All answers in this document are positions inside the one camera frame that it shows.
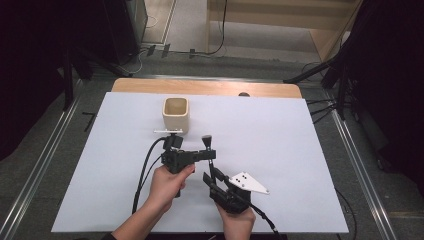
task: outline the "wire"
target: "wire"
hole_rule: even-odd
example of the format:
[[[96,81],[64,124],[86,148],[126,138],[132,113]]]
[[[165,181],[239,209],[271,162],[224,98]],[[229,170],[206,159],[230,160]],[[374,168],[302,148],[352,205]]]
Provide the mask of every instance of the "wire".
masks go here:
[[[309,66],[309,65],[312,65],[312,64],[321,64],[320,62],[310,62],[310,63],[307,63],[307,64],[305,64],[303,67],[302,67],[302,70],[300,71],[300,74],[303,74],[303,71],[305,71],[305,68],[307,67],[307,66]],[[319,74],[321,75],[321,77],[324,77],[324,75],[322,74],[322,71],[320,71],[319,72]],[[312,80],[311,79],[309,79],[309,78],[305,78],[305,80],[307,80],[307,81],[310,81],[310,82],[312,82]]]
[[[150,165],[149,171],[147,171],[146,177],[144,178],[143,183],[141,184],[141,188],[143,188],[144,183],[146,182],[147,177],[150,174],[150,171],[152,170],[153,166],[157,163],[157,161],[159,161],[159,159],[160,159],[160,156],[158,158],[156,158],[156,160],[152,163],[152,165]]]
[[[306,104],[310,105],[310,104],[315,104],[320,102],[334,102],[335,100],[336,100],[335,98],[322,99],[322,100],[306,100]]]
[[[215,53],[217,53],[219,50],[221,50],[222,46],[224,45],[224,40],[225,40],[225,19],[227,16],[227,3],[228,0],[225,0],[225,5],[224,5],[224,15],[222,18],[222,31],[221,28],[219,28],[221,35],[222,35],[222,39],[221,39],[221,44],[218,47],[218,49],[216,49],[213,52],[207,53],[207,52],[195,52],[195,53],[191,53],[191,52],[183,52],[183,51],[168,51],[168,53],[174,53],[174,54],[185,54],[185,55],[190,55],[190,56],[199,56],[199,57],[206,57],[206,58],[222,58],[225,56],[225,54],[227,53],[227,49],[225,48],[225,52],[222,56],[212,56]]]
[[[266,214],[264,212],[262,212],[258,207],[256,207],[255,205],[253,205],[250,201],[247,201],[246,199],[242,198],[240,195],[232,192],[232,191],[228,191],[228,193],[231,196],[236,197],[238,200],[242,201],[244,204],[249,205],[253,210],[255,210],[256,213],[259,214],[259,216],[262,217],[262,219],[264,219],[265,221],[267,221],[267,223],[269,224],[269,226],[271,227],[272,231],[274,232],[274,235],[277,237],[277,239],[279,240],[283,240],[283,237],[280,235],[280,233],[278,232],[277,228],[275,227],[274,223],[271,221],[271,219],[269,219]]]
[[[147,50],[142,50],[140,51],[140,53],[138,54],[138,62],[140,63],[140,67],[136,70],[136,71],[129,71],[121,66],[117,66],[119,69],[121,69],[122,71],[129,73],[129,74],[136,74],[138,72],[141,71],[141,69],[143,68],[143,63],[141,62],[141,54],[143,54],[144,52],[146,52]]]
[[[225,40],[225,18],[227,16],[227,3],[228,3],[228,0],[225,0],[224,16],[222,17],[222,40],[221,40],[221,45],[215,51],[213,51],[211,53],[207,53],[208,55],[212,55],[212,54],[217,53],[222,48],[222,45],[224,45],[224,40]]]
[[[156,22],[152,25],[152,26],[146,26],[146,28],[152,28],[154,26],[156,26],[156,24],[158,24],[158,19],[152,16],[147,15],[148,18],[153,18]]]
[[[346,202],[346,204],[347,204],[347,207],[349,208],[349,211],[352,213],[353,225],[354,225],[352,240],[355,240],[355,239],[356,239],[356,235],[357,235],[357,233],[358,233],[358,223],[357,223],[357,221],[356,221],[355,213],[353,212],[353,209],[352,209],[352,207],[350,206],[349,201],[347,201],[347,199],[345,198],[345,196],[343,196],[343,194],[342,194],[339,190],[337,190],[337,188],[334,188],[334,189],[336,190],[337,194],[339,194],[339,195],[340,195],[340,197],[341,197],[341,198],[343,198],[343,200],[344,200],[344,201]]]
[[[146,170],[146,166],[147,166],[147,162],[149,161],[150,158],[150,154],[153,151],[153,148],[156,146],[156,144],[162,140],[165,140],[165,137],[161,137],[159,139],[157,139],[152,146],[149,149],[149,152],[147,153],[146,159],[144,160],[144,165],[143,165],[143,170],[141,170],[141,175],[140,175],[140,180],[138,181],[138,187],[137,187],[137,191],[135,192],[134,195],[134,202],[133,202],[133,209],[132,209],[132,213],[134,214],[135,211],[137,211],[137,205],[138,205],[138,199],[140,198],[140,192],[141,192],[141,188],[142,188],[142,184],[143,184],[143,177],[144,177],[144,172]]]

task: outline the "paper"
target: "paper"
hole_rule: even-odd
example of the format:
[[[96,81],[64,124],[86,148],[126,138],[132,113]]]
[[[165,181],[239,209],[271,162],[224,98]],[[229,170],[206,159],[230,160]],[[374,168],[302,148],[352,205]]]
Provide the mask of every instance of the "paper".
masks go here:
[[[228,176],[246,171],[266,186],[271,194],[252,192],[252,203],[280,232],[348,231],[303,99],[107,93],[53,232],[113,231],[131,215],[147,151],[166,136],[153,133],[164,129],[163,101],[175,96],[190,101],[190,131],[183,136],[182,149],[203,150],[201,137],[212,135],[215,167]],[[159,143],[148,166],[162,152]],[[207,161],[196,163],[181,197],[153,232],[222,232],[203,172],[209,174]],[[271,229],[257,217],[253,232]]]

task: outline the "ceramic cup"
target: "ceramic cup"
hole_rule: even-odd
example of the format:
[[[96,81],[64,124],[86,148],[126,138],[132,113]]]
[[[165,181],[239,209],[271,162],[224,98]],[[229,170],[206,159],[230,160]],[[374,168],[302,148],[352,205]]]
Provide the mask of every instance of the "ceramic cup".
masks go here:
[[[163,121],[167,130],[189,130],[190,108],[187,98],[167,98],[163,103]]]

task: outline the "cup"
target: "cup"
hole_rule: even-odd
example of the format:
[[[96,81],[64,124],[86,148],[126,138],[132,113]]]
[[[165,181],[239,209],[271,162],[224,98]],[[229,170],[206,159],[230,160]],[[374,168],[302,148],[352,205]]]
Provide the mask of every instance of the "cup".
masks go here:
[[[190,109],[187,98],[167,98],[163,103],[163,122],[167,130],[189,130]]]

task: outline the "white tabletop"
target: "white tabletop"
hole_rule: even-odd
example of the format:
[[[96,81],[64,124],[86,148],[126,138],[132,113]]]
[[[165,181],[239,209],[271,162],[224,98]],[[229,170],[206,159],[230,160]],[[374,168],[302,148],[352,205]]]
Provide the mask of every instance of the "white tabletop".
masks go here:
[[[182,149],[203,150],[201,137],[212,135],[215,167],[229,176],[246,171],[270,190],[270,195],[252,193],[252,203],[280,232],[348,232],[303,99],[146,93],[106,94],[53,232],[113,231],[130,216],[147,151],[166,136],[153,130],[164,128],[162,104],[171,96],[190,101],[190,131]],[[162,152],[158,144],[150,163]],[[196,164],[181,197],[153,232],[222,232],[203,172],[209,174],[206,161]],[[139,207],[149,186],[150,178]],[[271,229],[258,217],[253,232]]]

